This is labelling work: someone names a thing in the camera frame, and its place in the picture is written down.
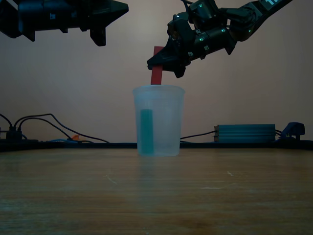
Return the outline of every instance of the beige wall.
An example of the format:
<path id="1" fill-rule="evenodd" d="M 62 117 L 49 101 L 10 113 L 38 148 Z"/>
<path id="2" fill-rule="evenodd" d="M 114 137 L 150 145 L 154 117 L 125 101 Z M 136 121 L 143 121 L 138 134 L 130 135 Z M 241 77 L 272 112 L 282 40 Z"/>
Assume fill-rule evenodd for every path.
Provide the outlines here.
<path id="1" fill-rule="evenodd" d="M 146 61 L 155 45 L 166 44 L 167 23 L 184 6 L 179 0 L 124 2 L 130 12 L 107 28 L 106 47 L 78 29 L 38 32 L 35 43 L 0 34 L 0 113 L 16 120 L 51 112 L 85 134 L 135 141 L 132 90 L 149 84 Z M 239 7 L 248 1 L 216 2 Z M 217 124 L 275 123 L 283 129 L 298 121 L 306 125 L 306 139 L 313 139 L 312 8 L 312 1 L 294 0 L 232 55 L 223 50 L 194 61 L 181 79 L 165 72 L 164 84 L 186 90 L 182 134 Z M 23 132 L 40 140 L 63 137 L 35 120 Z"/>

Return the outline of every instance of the black cable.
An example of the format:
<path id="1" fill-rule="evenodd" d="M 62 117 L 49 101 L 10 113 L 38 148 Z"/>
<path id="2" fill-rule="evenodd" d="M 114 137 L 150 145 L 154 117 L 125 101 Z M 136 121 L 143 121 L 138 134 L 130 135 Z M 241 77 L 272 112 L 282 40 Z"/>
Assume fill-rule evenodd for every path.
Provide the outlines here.
<path id="1" fill-rule="evenodd" d="M 26 118 L 26 119 L 24 119 L 24 120 L 20 123 L 19 128 L 22 127 L 22 124 L 23 124 L 25 121 L 31 120 L 31 119 L 45 121 L 45 122 L 49 123 L 51 126 L 53 126 L 54 128 L 56 128 L 56 129 L 58 129 L 59 131 L 61 131 L 61 132 L 62 132 L 64 135 L 66 135 L 66 137 L 68 137 L 70 140 L 72 139 L 67 133 L 65 133 L 65 132 L 64 132 L 63 130 L 61 130 L 59 127 L 57 127 L 56 125 L 53 125 L 51 122 L 49 122 L 49 121 L 47 121 L 47 120 L 45 120 L 45 119 L 42 119 L 42 118 L 37 118 L 37 117 L 34 117 L 34 118 L 33 118 L 33 117 Z"/>
<path id="2" fill-rule="evenodd" d="M 193 2 L 192 1 L 187 1 L 187 0 L 184 0 L 187 4 L 189 4 L 189 5 L 191 5 L 191 4 L 193 4 Z"/>
<path id="3" fill-rule="evenodd" d="M 186 3 L 186 0 L 181 0 L 181 1 L 184 3 L 185 8 L 186 8 L 186 11 L 188 12 L 188 5 L 187 5 L 187 3 Z"/>
<path id="4" fill-rule="evenodd" d="M 35 117 L 43 117 L 43 116 L 52 116 L 53 119 L 56 120 L 56 122 L 57 122 L 58 124 L 60 124 L 63 128 L 65 128 L 65 129 L 67 129 L 67 130 L 69 130 L 69 131 L 71 131 L 71 132 L 74 132 L 74 133 L 77 134 L 77 135 L 80 135 L 80 136 L 83 136 L 83 137 L 86 137 L 86 138 L 90 138 L 90 139 L 94 139 L 94 140 L 103 141 L 103 142 L 105 142 L 105 143 L 110 143 L 110 142 L 108 142 L 108 141 L 106 141 L 106 140 L 103 140 L 103 139 L 99 139 L 99 138 L 96 138 L 96 137 L 91 137 L 91 136 L 83 135 L 83 134 L 81 134 L 81 133 L 79 133 L 79 132 L 77 132 L 77 131 L 74 131 L 74 130 L 72 130 L 72 129 L 66 127 L 66 126 L 64 126 L 62 123 L 59 122 L 59 120 L 58 120 L 53 114 L 41 114 L 41 115 L 31 115 L 31 116 L 22 117 L 22 118 L 20 118 L 19 120 L 17 120 L 17 121 L 15 122 L 14 126 L 16 127 L 17 124 L 19 123 L 19 121 L 21 121 L 21 120 L 23 120 L 23 119 L 25 119 L 25 118 L 33 118 L 33 117 L 35 118 Z"/>
<path id="5" fill-rule="evenodd" d="M 12 123 L 5 115 L 0 114 L 0 117 L 3 117 L 9 123 L 10 127 L 12 127 Z"/>
<path id="6" fill-rule="evenodd" d="M 215 131 L 211 131 L 211 132 L 204 133 L 204 134 L 199 134 L 199 135 L 194 135 L 194 136 L 186 136 L 186 137 L 182 137 L 182 138 L 180 138 L 180 139 L 181 139 L 181 140 L 184 140 L 184 139 L 188 139 L 188 138 L 192 138 L 192 137 L 209 135 L 209 134 L 212 134 L 212 133 L 215 133 Z"/>
<path id="7" fill-rule="evenodd" d="M 9 131 L 0 131 L 0 133 L 8 133 Z"/>

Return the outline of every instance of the table surface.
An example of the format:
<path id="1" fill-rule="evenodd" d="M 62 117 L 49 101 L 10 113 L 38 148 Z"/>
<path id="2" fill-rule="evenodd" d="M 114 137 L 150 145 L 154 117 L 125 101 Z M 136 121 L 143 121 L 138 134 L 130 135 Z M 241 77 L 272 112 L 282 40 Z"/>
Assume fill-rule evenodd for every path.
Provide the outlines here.
<path id="1" fill-rule="evenodd" d="M 303 235 L 312 224 L 312 151 L 0 154 L 1 235 Z"/>

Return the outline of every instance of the cup rim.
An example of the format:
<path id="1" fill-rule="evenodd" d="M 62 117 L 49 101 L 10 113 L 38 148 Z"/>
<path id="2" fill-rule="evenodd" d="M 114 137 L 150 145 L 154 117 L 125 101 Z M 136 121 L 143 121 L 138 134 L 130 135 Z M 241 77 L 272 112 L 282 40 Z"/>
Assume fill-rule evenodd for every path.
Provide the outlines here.
<path id="1" fill-rule="evenodd" d="M 141 86 L 141 87 L 137 87 L 133 90 L 133 93 L 137 93 L 140 90 L 150 90 L 150 89 L 154 89 L 154 88 L 160 88 L 160 87 L 167 87 L 167 88 L 174 88 L 177 90 L 180 90 L 181 92 L 183 92 L 183 94 L 185 93 L 185 90 L 181 87 L 178 86 L 173 86 L 173 85 L 146 85 L 146 86 Z"/>

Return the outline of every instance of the blue clamp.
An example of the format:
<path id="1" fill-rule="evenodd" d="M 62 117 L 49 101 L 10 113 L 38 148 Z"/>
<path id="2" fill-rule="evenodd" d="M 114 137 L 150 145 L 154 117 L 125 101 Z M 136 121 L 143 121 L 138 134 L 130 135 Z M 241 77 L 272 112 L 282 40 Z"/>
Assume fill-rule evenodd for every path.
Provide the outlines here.
<path id="1" fill-rule="evenodd" d="M 299 122 L 290 122 L 287 127 L 283 130 L 280 138 L 281 139 L 293 139 L 295 136 L 296 140 L 300 140 L 300 136 L 305 135 L 304 124 Z"/>

